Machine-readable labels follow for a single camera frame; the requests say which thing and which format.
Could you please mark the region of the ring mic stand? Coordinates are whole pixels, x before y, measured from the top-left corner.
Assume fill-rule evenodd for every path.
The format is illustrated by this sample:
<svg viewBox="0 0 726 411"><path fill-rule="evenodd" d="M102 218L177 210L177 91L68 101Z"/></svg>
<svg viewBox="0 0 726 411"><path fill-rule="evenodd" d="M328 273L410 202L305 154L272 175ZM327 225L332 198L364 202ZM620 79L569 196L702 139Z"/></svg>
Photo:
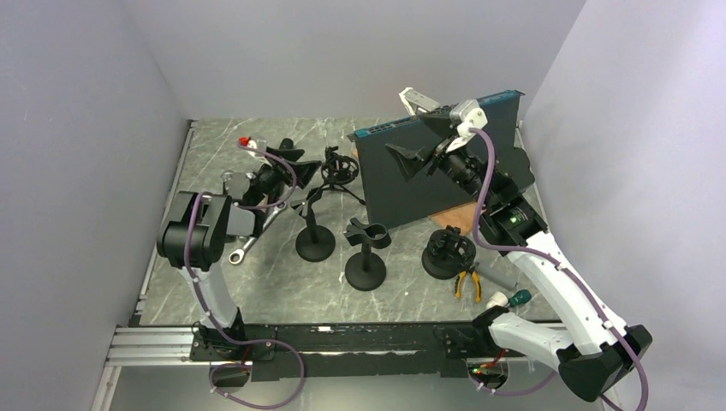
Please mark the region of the ring mic stand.
<svg viewBox="0 0 726 411"><path fill-rule="evenodd" d="M307 200L319 199L324 191L337 191L349 194L354 197L362 206L366 201L347 188L360 173L358 161L350 156L337 152L338 146L328 146L324 149L324 162L320 168L322 185L312 189L307 195Z"/></svg>

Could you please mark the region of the grey microphone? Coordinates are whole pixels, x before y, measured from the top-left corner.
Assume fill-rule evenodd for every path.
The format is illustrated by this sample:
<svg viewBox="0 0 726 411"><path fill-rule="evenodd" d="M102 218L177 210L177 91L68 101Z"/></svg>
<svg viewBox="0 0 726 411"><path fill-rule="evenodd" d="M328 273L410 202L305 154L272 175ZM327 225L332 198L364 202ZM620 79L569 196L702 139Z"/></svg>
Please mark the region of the grey microphone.
<svg viewBox="0 0 726 411"><path fill-rule="evenodd" d="M221 179L224 183L230 183L234 179L234 172L231 170L225 170L221 174Z"/></svg>

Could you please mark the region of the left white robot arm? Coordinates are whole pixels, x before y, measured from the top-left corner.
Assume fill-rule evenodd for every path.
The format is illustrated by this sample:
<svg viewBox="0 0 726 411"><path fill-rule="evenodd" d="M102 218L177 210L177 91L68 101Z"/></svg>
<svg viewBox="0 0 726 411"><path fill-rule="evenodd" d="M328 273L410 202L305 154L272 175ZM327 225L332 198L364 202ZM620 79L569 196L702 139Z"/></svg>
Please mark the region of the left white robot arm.
<svg viewBox="0 0 726 411"><path fill-rule="evenodd" d="M226 360L244 352L247 337L241 309L223 278L225 248L244 238L234 258L241 263L289 209L295 191L306 188L323 165L303 160L304 150L289 139L271 147L265 140L242 137L237 145L261 166L251 174L227 173L219 194L175 194L157 239L158 256L182 275L193 292L202 336L212 340L212 348Z"/></svg>

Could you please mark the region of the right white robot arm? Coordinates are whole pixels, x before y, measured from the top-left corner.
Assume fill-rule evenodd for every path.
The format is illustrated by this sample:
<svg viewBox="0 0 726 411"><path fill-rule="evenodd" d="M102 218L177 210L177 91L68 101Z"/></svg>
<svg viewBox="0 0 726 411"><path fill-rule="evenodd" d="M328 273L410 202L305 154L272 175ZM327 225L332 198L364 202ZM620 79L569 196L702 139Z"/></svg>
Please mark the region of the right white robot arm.
<svg viewBox="0 0 726 411"><path fill-rule="evenodd" d="M482 355L505 348L536 360L587 402L605 400L611 388L635 373L640 382L637 407L645 409L650 385L642 358L652 334L643 325L629 324L597 296L544 219L512 191L509 158L497 152L485 125L485 114L478 110L452 121L433 146L385 147L406 179L440 171L475 199L473 242L518 267L562 322L562 330L554 331L507 307L488 308L474 321L473 347Z"/></svg>

